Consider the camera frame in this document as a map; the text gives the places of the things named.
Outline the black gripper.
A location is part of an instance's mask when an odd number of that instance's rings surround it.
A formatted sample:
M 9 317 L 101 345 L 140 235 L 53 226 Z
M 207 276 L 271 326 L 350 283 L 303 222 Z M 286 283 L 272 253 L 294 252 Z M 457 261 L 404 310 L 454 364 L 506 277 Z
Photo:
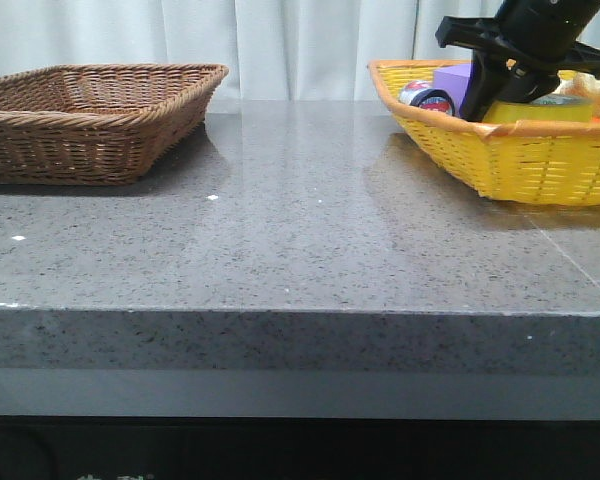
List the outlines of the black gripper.
M 472 51 L 460 117 L 480 122 L 496 100 L 526 103 L 550 93 L 561 70 L 600 79 L 600 50 L 577 40 L 587 22 L 559 15 L 444 17 L 438 44 Z

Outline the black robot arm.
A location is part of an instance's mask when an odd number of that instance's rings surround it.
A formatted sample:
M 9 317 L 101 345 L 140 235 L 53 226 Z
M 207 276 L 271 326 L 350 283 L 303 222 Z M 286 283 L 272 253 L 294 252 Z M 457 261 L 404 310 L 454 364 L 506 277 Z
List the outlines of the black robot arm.
M 600 50 L 578 41 L 600 12 L 600 1 L 505 1 L 493 17 L 445 16 L 438 45 L 472 51 L 459 115 L 483 120 L 496 101 L 529 103 L 553 92 L 559 72 L 600 80 Z

